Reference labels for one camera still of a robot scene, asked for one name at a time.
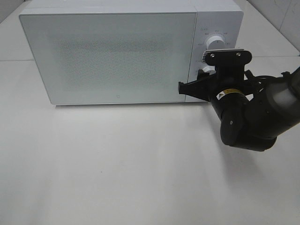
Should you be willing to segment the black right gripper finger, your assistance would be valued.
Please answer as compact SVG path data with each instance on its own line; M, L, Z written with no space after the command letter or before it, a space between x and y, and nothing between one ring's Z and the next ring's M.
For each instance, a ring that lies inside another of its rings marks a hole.
M204 81L209 79L215 73L214 70L204 71L203 69L198 70L197 81Z
M178 92L200 100L210 101L210 97L216 88L216 80L216 75L209 75L188 83L179 82Z

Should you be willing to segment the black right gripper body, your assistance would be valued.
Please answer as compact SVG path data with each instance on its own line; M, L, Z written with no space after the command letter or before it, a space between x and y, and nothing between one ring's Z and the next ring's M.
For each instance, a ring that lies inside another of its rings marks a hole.
M234 107L240 108L245 106L248 100L243 93L243 81L244 66L217 66L209 98L213 108L215 110L227 110ZM236 91L218 99L217 95L227 89L236 89Z

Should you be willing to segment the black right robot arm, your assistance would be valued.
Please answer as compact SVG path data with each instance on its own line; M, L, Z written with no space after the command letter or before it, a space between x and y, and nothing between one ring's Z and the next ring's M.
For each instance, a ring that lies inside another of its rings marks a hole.
M178 90L211 103L221 122L221 140L231 147L265 151L300 122L299 69L273 77L254 76L243 66L218 67L213 75L180 82Z

